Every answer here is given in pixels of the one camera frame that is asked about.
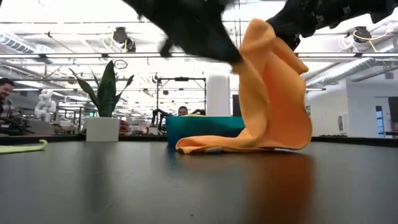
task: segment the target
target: teal box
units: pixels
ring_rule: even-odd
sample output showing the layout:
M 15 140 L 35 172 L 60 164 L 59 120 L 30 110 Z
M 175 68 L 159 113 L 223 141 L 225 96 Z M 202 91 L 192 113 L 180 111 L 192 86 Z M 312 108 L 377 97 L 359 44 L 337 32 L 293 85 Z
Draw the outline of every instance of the teal box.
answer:
M 215 135 L 236 137 L 244 129 L 242 117 L 169 116 L 166 117 L 167 141 L 174 147 L 181 138 Z

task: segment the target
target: orange towel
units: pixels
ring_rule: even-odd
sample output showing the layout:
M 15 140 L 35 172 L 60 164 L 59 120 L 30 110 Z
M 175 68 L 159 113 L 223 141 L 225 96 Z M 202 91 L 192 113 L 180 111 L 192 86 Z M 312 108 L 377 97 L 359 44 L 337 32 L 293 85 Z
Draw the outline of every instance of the orange towel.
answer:
M 245 129 L 236 138 L 194 136 L 179 140 L 184 154 L 223 150 L 253 152 L 278 148 L 301 149 L 312 136 L 304 108 L 305 83 L 300 74 L 308 68 L 268 23 L 253 19 L 240 52 L 243 63 L 233 65 L 239 74 L 239 103 Z

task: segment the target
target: table surface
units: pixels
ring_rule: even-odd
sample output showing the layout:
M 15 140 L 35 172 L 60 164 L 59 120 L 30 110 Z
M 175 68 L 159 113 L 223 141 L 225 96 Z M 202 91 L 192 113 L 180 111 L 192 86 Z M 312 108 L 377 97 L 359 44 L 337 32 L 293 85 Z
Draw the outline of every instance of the table surface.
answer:
M 0 223 L 398 223 L 398 149 L 184 156 L 165 142 L 0 156 Z

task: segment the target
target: man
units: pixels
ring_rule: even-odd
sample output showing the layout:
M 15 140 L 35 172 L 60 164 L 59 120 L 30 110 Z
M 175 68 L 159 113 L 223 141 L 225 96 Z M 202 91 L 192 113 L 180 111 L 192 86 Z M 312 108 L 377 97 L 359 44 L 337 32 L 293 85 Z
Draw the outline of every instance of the man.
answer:
M 15 118 L 19 116 L 17 108 L 7 97 L 14 90 L 15 84 L 8 78 L 0 78 L 0 118 Z
M 184 116 L 188 114 L 188 108 L 186 106 L 180 106 L 178 109 L 178 115 L 179 116 Z

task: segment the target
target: white column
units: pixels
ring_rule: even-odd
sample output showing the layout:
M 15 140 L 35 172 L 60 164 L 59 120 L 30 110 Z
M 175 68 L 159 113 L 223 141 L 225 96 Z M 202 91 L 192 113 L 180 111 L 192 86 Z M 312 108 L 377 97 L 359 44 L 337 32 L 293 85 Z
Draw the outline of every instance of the white column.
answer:
M 231 116 L 229 74 L 209 74 L 206 90 L 206 115 Z

